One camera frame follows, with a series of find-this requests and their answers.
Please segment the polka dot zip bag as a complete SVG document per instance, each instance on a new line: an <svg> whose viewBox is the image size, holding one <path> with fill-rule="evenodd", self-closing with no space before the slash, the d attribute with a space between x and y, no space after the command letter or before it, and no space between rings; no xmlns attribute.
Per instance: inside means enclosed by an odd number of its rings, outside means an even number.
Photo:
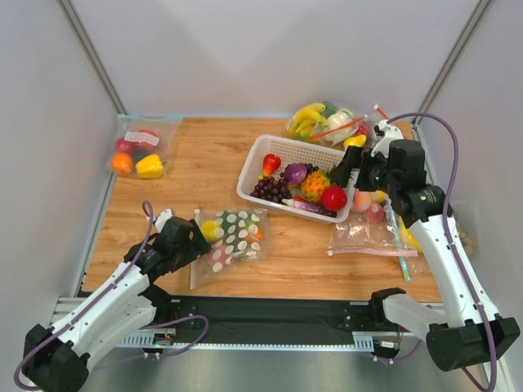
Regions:
<svg viewBox="0 0 523 392"><path fill-rule="evenodd" d="M240 262L261 261L271 245L268 211L236 208L206 212L194 217L211 251L190 265L190 289L194 290L224 274Z"/></svg>

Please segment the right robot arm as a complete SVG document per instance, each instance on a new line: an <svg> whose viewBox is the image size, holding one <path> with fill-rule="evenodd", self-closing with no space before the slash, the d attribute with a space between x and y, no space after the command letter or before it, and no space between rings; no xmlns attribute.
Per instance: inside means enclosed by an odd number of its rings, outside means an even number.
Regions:
<svg viewBox="0 0 523 392"><path fill-rule="evenodd" d="M427 182L425 152L415 140L394 140L388 151L351 146L333 170L340 185L380 190L422 248L444 304L439 313L405 291L373 293L378 316L426 343L442 371L496 363L520 336L513 318L504 318L476 277L461 244L442 188Z"/></svg>

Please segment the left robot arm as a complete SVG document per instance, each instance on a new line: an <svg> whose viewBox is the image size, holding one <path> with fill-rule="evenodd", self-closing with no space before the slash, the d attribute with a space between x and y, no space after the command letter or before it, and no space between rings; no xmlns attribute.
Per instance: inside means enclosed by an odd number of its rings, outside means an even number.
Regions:
<svg viewBox="0 0 523 392"><path fill-rule="evenodd" d="M49 327L35 325L25 337L15 371L23 390L79 391L96 365L125 337L143 327L173 327L172 297L155 285L211 246L195 220L173 216L157 234L129 249L113 274L77 308Z"/></svg>

